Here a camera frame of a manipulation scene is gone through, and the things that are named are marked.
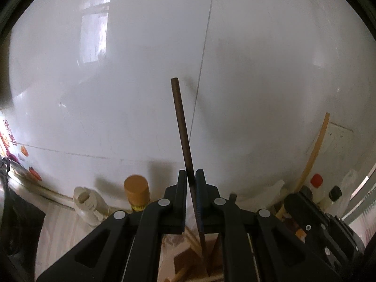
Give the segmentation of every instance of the wooden stick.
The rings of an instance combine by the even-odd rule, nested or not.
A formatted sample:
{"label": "wooden stick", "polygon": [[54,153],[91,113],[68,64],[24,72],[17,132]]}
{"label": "wooden stick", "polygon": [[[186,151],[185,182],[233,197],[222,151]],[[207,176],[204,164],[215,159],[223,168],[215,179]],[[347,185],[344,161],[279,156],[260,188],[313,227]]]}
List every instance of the wooden stick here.
{"label": "wooden stick", "polygon": [[179,128],[180,134],[180,142],[182,144],[183,149],[183,157],[185,163],[185,169],[187,171],[187,179],[189,184],[189,190],[191,192],[192,203],[193,203],[193,211],[194,216],[196,218],[197,228],[199,230],[199,238],[200,238],[200,245],[202,251],[202,258],[205,265],[205,269],[209,274],[208,268],[208,251],[206,248],[206,240],[205,234],[201,229],[200,225],[200,217],[199,213],[197,212],[197,203],[196,203],[196,179],[194,177],[194,169],[193,169],[193,162],[192,162],[192,155],[191,149],[189,147],[189,138],[187,132],[187,125],[185,123],[185,116],[184,116],[184,109],[183,109],[183,101],[182,95],[180,93],[180,86],[179,86],[179,79],[172,78],[171,79],[171,87],[172,87],[172,95],[174,97],[174,105],[175,105],[175,112],[176,112],[176,119],[177,119],[177,126]]}
{"label": "wooden stick", "polygon": [[170,282],[178,282],[180,281],[185,274],[188,272],[188,270],[191,268],[191,265],[185,265],[182,269],[180,269],[176,275],[170,280]]}
{"label": "wooden stick", "polygon": [[[317,141],[315,143],[315,146],[313,147],[312,153],[311,153],[311,155],[310,155],[310,157],[307,161],[307,164],[306,164],[298,182],[296,183],[296,186],[295,186],[293,192],[298,192],[302,188],[305,180],[307,179],[309,173],[311,172],[313,164],[316,161],[316,158],[318,156],[318,153],[320,151],[321,145],[322,145],[323,140],[324,140],[326,129],[327,129],[328,123],[329,123],[329,116],[330,116],[330,114],[327,112],[325,114],[323,124],[321,125],[321,129],[320,129],[320,132],[318,134],[318,138],[317,138]],[[276,214],[276,217],[279,218],[279,219],[282,219],[282,216],[285,213],[286,213],[286,209],[285,209],[285,205],[283,204],[282,207],[280,208],[280,210],[278,211],[278,213]]]}
{"label": "wooden stick", "polygon": [[185,232],[183,233],[184,238],[188,241],[191,249],[197,254],[199,258],[202,258],[202,253],[200,249],[200,244],[196,244]]}
{"label": "wooden stick", "polygon": [[187,236],[189,236],[189,237],[191,238],[191,240],[192,240],[197,246],[200,247],[200,242],[197,240],[196,235],[194,235],[193,231],[192,231],[189,227],[185,226],[184,233],[186,233]]}
{"label": "wooden stick", "polygon": [[198,278],[198,279],[190,279],[187,280],[186,282],[212,282],[212,281],[217,281],[223,279],[223,274],[217,274],[215,276],[210,276],[210,277],[204,277],[204,278]]}

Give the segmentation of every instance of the brown rod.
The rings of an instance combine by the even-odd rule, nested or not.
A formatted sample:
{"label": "brown rod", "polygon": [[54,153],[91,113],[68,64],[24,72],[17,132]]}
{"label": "brown rod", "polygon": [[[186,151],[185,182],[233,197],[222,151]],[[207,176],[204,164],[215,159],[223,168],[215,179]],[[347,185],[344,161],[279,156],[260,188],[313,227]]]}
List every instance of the brown rod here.
{"label": "brown rod", "polygon": [[188,132],[187,132],[187,125],[185,123],[185,117],[184,117],[182,95],[180,93],[179,79],[177,77],[171,79],[171,86],[172,86],[172,95],[174,96],[177,126],[179,128],[180,141],[182,143],[185,169],[187,171],[189,190],[191,191],[194,216],[196,218],[196,224],[199,230],[202,257],[204,259],[204,265],[205,265],[206,271],[209,274],[208,251],[206,249],[205,234],[201,230],[200,220],[199,220],[197,208],[196,208],[196,180],[194,178],[191,148],[189,147],[189,138],[188,138]]}

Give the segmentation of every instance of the plastic container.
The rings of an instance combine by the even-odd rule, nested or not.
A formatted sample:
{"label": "plastic container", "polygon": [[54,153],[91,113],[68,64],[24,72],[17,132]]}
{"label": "plastic container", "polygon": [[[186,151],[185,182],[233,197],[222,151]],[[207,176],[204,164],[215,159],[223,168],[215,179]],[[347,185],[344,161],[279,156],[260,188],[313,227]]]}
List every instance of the plastic container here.
{"label": "plastic container", "polygon": [[330,213],[333,216],[342,217],[345,213],[345,210],[347,206],[349,205],[351,194],[354,192],[354,190],[357,188],[358,183],[358,173],[354,169],[351,169],[348,171],[348,173],[343,177],[343,180],[341,181],[341,184],[339,185],[342,196],[337,200],[336,203],[331,205],[327,212]]}
{"label": "plastic container", "polygon": [[342,191],[339,186],[334,186],[330,191],[327,197],[325,197],[322,201],[320,201],[317,205],[323,212],[334,204],[340,197],[342,196]]}
{"label": "plastic container", "polygon": [[98,192],[78,186],[73,193],[74,209],[90,226],[98,226],[110,215],[110,207]]}
{"label": "plastic container", "polygon": [[323,178],[321,177],[320,174],[314,174],[309,181],[309,184],[307,187],[311,190],[312,192],[312,200],[314,203],[317,203],[322,199],[324,193],[323,193]]}

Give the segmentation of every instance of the black bottle cap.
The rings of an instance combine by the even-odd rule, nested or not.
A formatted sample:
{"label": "black bottle cap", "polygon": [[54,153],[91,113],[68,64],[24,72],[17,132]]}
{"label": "black bottle cap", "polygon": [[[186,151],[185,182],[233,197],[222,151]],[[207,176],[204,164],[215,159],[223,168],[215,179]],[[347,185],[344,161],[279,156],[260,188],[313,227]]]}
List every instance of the black bottle cap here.
{"label": "black bottle cap", "polygon": [[336,202],[338,199],[339,199],[339,197],[341,197],[342,196],[342,191],[341,191],[341,189],[338,187],[338,186],[334,186],[331,190],[330,190],[330,192],[329,192],[329,198],[331,199],[331,201],[333,201],[333,202]]}

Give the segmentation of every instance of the red bottle cap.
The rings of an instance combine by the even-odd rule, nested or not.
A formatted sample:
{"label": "red bottle cap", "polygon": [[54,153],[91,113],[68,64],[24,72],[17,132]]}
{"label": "red bottle cap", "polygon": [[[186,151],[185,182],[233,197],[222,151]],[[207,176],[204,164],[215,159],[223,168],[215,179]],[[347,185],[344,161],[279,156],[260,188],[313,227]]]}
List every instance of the red bottle cap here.
{"label": "red bottle cap", "polygon": [[314,174],[311,179],[311,185],[314,188],[319,188],[323,184],[323,178],[319,174]]}

